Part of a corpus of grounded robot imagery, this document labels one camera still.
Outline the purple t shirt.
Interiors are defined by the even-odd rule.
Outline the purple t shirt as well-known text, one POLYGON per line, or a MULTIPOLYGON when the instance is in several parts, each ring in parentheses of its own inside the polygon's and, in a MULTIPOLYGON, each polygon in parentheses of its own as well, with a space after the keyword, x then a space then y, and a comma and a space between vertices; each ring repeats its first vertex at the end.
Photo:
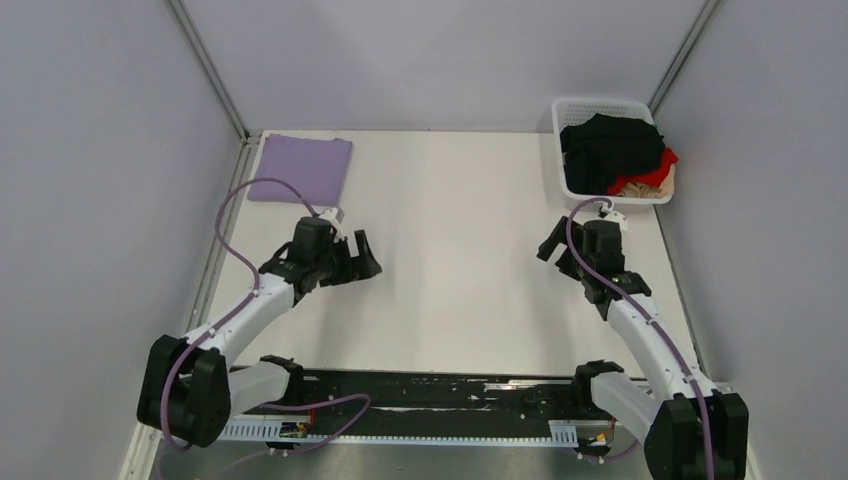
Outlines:
POLYGON ((297 203, 303 197, 313 206, 334 207, 340 202, 353 143, 271 134, 263 145, 250 186, 253 202, 297 203))

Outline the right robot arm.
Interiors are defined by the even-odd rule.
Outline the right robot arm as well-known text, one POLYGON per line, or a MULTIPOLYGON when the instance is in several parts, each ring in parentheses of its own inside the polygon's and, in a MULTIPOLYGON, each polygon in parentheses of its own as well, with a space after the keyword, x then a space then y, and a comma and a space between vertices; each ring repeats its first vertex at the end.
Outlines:
POLYGON ((654 479, 743 479, 749 409, 688 362, 671 339, 653 292, 625 267, 622 231, 610 217, 579 223, 562 217, 538 248, 577 281, 586 300, 618 334, 649 387, 642 389, 612 362, 594 361, 575 373, 571 403, 584 417, 614 417, 642 447, 654 479))

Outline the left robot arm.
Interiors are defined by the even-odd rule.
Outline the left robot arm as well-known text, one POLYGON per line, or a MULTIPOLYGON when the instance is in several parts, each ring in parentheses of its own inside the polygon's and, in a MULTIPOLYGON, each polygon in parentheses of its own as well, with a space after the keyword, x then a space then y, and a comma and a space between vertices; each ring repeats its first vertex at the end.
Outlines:
POLYGON ((237 368, 241 353, 273 321, 319 287, 371 279, 382 272, 364 230, 342 232, 335 220, 303 217, 292 239, 255 271, 231 310, 181 337, 151 346, 136 409, 139 423, 190 446, 214 443, 236 415, 265 403, 298 411, 306 386, 291 360, 266 356, 237 368))

